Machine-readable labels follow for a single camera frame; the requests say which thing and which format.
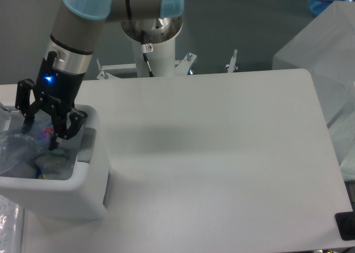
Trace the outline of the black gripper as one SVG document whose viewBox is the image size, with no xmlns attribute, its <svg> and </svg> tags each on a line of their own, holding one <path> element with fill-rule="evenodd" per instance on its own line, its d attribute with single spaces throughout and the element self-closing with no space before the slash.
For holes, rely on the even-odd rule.
<svg viewBox="0 0 355 253">
<path fill-rule="evenodd" d="M 22 133 L 31 130 L 35 115 L 42 110 L 50 114 L 54 135 L 49 150 L 56 149 L 60 140 L 69 140 L 77 135 L 88 114 L 74 107 L 75 98 L 85 74 L 71 74 L 50 67 L 42 59 L 36 83 L 31 79 L 17 84 L 15 107 L 24 117 Z"/>
</svg>

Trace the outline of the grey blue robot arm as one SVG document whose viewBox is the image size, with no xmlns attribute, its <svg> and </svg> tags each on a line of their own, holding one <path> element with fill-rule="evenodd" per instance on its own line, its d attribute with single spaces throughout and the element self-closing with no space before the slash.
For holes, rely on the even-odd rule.
<svg viewBox="0 0 355 253">
<path fill-rule="evenodd" d="M 23 132 L 35 115 L 47 113 L 54 128 L 49 149 L 76 136 L 87 113 L 75 98 L 106 22 L 117 21 L 138 44 L 147 77 L 159 76 L 162 61 L 154 54 L 182 29 L 184 0 L 62 0 L 36 80 L 17 84 L 15 106 L 24 116 Z"/>
</svg>

